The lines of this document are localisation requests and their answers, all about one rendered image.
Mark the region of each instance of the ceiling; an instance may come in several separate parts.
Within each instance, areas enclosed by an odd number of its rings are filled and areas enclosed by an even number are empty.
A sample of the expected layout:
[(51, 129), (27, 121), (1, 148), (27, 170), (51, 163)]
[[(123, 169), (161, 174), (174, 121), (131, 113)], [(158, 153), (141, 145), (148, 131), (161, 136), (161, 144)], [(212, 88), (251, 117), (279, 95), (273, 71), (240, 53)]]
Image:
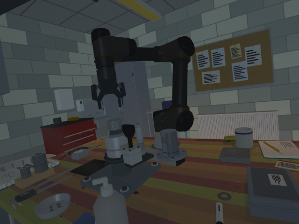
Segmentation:
[[(161, 15), (198, 0), (143, 0)], [(31, 0), (10, 13), (91, 34), (106, 28), (116, 35), (149, 19), (116, 0)]]

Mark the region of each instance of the open notebook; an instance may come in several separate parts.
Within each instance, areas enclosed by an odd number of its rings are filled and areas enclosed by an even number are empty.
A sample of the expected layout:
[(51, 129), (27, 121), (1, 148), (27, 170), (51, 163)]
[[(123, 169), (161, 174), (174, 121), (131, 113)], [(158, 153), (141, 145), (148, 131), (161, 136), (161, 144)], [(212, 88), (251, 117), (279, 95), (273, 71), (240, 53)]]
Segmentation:
[(283, 154), (266, 145), (264, 141), (258, 141), (264, 158), (299, 159), (299, 148), (292, 141), (265, 141), (280, 150)]

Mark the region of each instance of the purple object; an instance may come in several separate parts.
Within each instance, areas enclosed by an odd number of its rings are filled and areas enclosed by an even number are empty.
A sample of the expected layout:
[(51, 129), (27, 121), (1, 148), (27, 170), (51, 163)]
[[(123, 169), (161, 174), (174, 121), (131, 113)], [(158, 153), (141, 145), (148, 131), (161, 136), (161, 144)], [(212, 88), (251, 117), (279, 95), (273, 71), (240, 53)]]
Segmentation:
[(172, 105), (172, 100), (162, 102), (162, 110), (168, 109)]

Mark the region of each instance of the red drawer cabinet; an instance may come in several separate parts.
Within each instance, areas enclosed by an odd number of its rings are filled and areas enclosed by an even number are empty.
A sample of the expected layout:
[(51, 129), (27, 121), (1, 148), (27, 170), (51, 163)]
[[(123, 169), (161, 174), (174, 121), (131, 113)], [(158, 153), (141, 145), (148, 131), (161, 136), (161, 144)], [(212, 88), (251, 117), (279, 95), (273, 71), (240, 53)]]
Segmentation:
[(46, 154), (58, 155), (97, 139), (93, 118), (42, 126)]

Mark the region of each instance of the drawer handle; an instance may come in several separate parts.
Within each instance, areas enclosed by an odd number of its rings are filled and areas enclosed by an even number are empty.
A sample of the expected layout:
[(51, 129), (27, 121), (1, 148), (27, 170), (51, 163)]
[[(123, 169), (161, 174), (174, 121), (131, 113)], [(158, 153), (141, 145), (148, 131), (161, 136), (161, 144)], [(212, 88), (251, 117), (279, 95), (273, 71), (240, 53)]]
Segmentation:
[[(88, 131), (92, 132), (94, 129), (96, 129), (96, 128), (94, 127), (94, 128), (92, 128), (92, 129), (88, 129), (88, 130), (86, 130), (86, 131), (78, 132), (78, 133), (76, 133), (76, 134), (81, 134), (81, 133), (88, 132)], [(65, 136), (65, 139), (67, 139), (68, 137), (74, 136), (74, 135), (76, 135), (76, 134), (71, 134), (71, 135)]]
[(91, 137), (91, 136), (93, 136), (93, 135), (94, 135), (94, 134), (91, 134), (91, 135), (85, 136), (85, 137), (83, 137), (83, 138), (81, 138), (81, 139), (77, 139), (77, 140), (74, 140), (74, 141), (70, 141), (70, 142), (68, 142), (68, 143), (64, 143), (63, 146), (68, 145), (68, 144), (71, 144), (71, 143), (76, 142), (76, 141), (80, 141), (80, 140), (82, 140), (82, 139), (86, 139), (86, 138)]

